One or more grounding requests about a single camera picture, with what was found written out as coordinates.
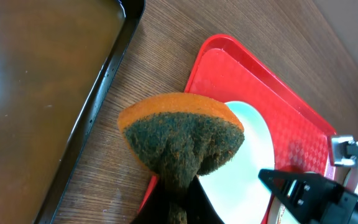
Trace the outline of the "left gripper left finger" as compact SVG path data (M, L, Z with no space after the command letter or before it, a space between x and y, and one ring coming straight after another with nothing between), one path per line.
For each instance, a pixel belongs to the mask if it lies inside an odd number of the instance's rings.
M161 224L168 220L169 199L164 185L158 179L153 179L153 189L147 189L147 200L141 207L131 224Z

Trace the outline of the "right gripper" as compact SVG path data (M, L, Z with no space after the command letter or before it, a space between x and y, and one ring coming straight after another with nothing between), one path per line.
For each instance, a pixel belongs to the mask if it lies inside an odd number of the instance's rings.
M329 146L331 165L350 168L346 189L320 174L259 171L260 181L299 223L358 223L358 141L351 135L333 135Z

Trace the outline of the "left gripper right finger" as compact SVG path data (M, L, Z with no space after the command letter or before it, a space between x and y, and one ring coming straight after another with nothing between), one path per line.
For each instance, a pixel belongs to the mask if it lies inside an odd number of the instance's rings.
M211 205L200 180L194 176L186 195L187 224L223 224Z

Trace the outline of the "orange green scrub sponge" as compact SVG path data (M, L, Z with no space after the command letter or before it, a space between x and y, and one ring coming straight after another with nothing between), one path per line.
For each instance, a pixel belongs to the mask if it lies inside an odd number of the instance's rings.
M187 223L194 176L219 169L244 142L244 127L227 105L192 93L146 98L122 110L117 125L135 158L164 185L166 223Z

